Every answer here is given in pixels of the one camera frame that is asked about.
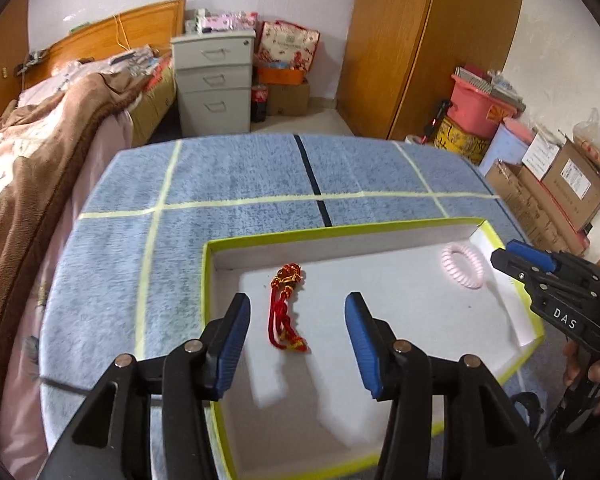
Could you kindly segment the pink plastic tub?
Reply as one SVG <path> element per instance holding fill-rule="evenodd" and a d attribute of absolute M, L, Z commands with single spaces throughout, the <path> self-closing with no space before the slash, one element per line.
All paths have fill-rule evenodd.
<path fill-rule="evenodd" d="M 452 75 L 454 87 L 449 118 L 464 131 L 483 139 L 492 139 L 498 125 L 517 115 L 516 107 L 495 99 L 459 76 Z"/>

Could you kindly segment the wooden wardrobe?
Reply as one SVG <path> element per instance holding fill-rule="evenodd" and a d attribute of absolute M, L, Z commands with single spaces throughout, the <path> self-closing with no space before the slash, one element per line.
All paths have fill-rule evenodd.
<path fill-rule="evenodd" d="M 522 0 L 355 0 L 337 110 L 357 136 L 421 134 L 456 66 L 504 67 Z"/>

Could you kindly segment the light blue storage box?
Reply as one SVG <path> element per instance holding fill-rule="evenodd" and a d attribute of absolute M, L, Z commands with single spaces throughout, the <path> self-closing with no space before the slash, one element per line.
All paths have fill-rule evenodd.
<path fill-rule="evenodd" d="M 534 137 L 535 133 L 522 122 L 510 117 L 504 118 L 478 166 L 480 174 L 485 177 L 498 160 L 519 164 Z"/>

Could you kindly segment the blue patterned bed sheet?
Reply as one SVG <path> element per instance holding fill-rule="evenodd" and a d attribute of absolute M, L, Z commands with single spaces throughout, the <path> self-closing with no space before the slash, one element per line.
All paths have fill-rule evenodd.
<path fill-rule="evenodd" d="M 480 217 L 521 230 L 460 156 L 354 136 L 207 136 L 116 155 L 76 220 L 42 342 L 46 442 L 121 352 L 161 356 L 202 326 L 209 240 L 396 220 Z"/>

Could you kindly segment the red white gift bag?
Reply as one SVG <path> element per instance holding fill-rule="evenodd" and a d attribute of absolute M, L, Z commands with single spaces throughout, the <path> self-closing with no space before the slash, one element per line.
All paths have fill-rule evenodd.
<path fill-rule="evenodd" d="M 309 72 L 314 63 L 321 33 L 286 21 L 262 24 L 256 58 L 265 63 L 282 63 Z"/>

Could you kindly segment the orange box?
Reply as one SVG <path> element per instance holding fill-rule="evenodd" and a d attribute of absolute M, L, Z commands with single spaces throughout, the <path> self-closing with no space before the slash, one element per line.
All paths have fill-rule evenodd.
<path fill-rule="evenodd" d="M 273 68 L 257 66 L 256 74 L 259 84 L 278 84 L 279 86 L 300 86 L 306 80 L 304 70 L 293 68 Z"/>

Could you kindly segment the grey drawer cabinet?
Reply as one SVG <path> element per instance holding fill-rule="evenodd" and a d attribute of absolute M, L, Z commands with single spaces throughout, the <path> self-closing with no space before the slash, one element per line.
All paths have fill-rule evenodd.
<path fill-rule="evenodd" d="M 171 40 L 183 136 L 250 131 L 254 40 L 252 29 Z"/>

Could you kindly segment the cola bottle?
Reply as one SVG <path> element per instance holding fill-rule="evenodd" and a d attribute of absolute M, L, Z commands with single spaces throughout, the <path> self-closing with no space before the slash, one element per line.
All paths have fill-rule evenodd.
<path fill-rule="evenodd" d="M 250 122 L 264 122 L 268 114 L 268 86 L 255 84 L 251 88 Z"/>

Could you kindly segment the green shallow cardboard box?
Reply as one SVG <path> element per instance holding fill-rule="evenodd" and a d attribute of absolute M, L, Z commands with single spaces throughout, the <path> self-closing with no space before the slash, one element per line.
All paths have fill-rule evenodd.
<path fill-rule="evenodd" d="M 491 266 L 481 218 L 331 226 L 212 240 L 206 321 L 243 304 L 232 384 L 213 405 L 227 479 L 336 479 L 379 460 L 393 403 L 420 442 L 444 426 L 434 370 L 516 374 L 544 337 L 521 284 Z"/>

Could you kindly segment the brown cardboard box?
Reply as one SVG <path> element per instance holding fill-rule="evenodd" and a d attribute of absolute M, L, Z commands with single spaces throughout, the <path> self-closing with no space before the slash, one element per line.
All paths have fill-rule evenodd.
<path fill-rule="evenodd" d="M 600 173 L 570 141 L 560 148 L 541 182 L 577 231 L 600 210 Z"/>

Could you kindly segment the wooden headboard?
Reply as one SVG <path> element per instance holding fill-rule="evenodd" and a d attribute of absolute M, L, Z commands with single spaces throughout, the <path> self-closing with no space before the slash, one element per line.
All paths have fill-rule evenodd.
<path fill-rule="evenodd" d="M 24 74 L 24 88 L 56 75 L 81 58 L 95 61 L 130 49 L 150 47 L 158 55 L 171 51 L 171 39 L 184 32 L 186 0 L 166 0 L 122 12 L 80 27 L 45 48 L 46 55 Z"/>

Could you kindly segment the yellow patterned tin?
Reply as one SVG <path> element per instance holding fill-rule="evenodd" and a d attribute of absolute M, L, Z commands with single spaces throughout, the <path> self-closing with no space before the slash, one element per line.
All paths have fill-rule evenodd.
<path fill-rule="evenodd" d="M 442 119 L 436 135 L 435 148 L 463 156 L 474 165 L 482 162 L 492 140 L 466 132 L 449 117 Z"/>

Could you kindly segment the brown fleece blanket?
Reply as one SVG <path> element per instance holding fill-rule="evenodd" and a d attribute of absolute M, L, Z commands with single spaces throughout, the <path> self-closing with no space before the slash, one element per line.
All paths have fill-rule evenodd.
<path fill-rule="evenodd" d="M 0 411 L 24 306 L 97 129 L 148 80 L 91 73 L 0 125 Z"/>

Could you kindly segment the pink items on cabinet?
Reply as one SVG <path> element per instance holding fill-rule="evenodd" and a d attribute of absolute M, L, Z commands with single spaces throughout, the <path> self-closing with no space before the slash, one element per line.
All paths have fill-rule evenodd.
<path fill-rule="evenodd" d="M 255 29 L 258 18 L 257 12 L 214 14 L 207 9 L 197 9 L 195 16 L 185 21 L 185 32 L 186 34 L 211 34 L 228 30 Z"/>

